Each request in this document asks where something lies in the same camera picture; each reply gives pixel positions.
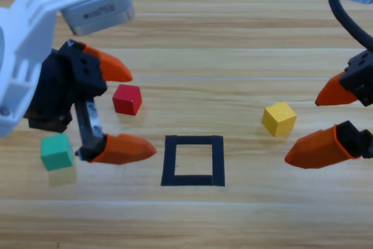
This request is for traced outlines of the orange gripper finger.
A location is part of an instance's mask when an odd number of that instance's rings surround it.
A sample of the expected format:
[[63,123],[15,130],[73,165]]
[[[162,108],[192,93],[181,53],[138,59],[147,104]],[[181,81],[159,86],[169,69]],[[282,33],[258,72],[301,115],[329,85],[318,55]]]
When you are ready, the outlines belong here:
[[76,151],[82,161],[116,165],[145,160],[156,153],[156,148],[145,138],[130,134],[88,138]]

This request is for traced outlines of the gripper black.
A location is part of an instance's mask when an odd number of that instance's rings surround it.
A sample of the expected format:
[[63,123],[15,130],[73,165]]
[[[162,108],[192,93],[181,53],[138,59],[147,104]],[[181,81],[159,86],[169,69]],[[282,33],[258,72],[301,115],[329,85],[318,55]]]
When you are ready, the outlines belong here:
[[32,101],[24,115],[29,127],[64,132],[72,121],[75,107],[82,145],[105,145],[94,98],[107,90],[109,82],[130,82],[133,76],[117,57],[86,43],[68,40],[52,50],[42,63],[41,74]]
[[[317,106],[372,104],[372,52],[365,50],[348,61],[344,72],[329,79],[315,100]],[[300,138],[284,160],[302,169],[320,169],[346,160],[372,158],[372,133],[359,131],[350,121]]]

